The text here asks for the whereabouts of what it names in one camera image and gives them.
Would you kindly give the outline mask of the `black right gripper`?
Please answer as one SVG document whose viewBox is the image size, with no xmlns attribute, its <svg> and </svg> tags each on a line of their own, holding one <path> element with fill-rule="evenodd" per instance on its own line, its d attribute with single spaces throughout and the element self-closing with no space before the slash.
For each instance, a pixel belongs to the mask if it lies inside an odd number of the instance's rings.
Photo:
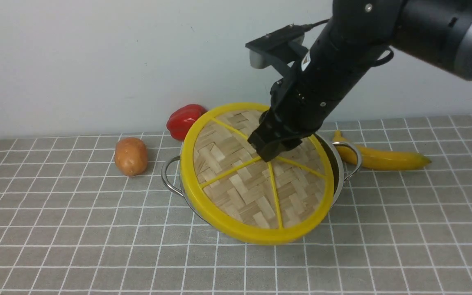
<svg viewBox="0 0 472 295">
<path fill-rule="evenodd" d="M 388 38 L 358 32 L 347 37 L 338 25 L 326 25 L 307 54 L 295 63 L 287 88 L 270 106 L 249 144 L 264 161 L 302 143 L 388 49 Z"/>
</svg>

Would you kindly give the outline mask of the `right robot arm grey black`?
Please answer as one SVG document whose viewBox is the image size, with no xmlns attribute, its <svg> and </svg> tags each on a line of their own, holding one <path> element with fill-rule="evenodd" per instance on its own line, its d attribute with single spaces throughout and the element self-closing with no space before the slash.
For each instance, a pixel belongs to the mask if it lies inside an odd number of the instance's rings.
<svg viewBox="0 0 472 295">
<path fill-rule="evenodd" d="M 245 45 L 250 64 L 280 75 L 248 138 L 262 160 L 298 147 L 393 48 L 472 82 L 472 0 L 334 0 L 333 15 Z"/>
</svg>

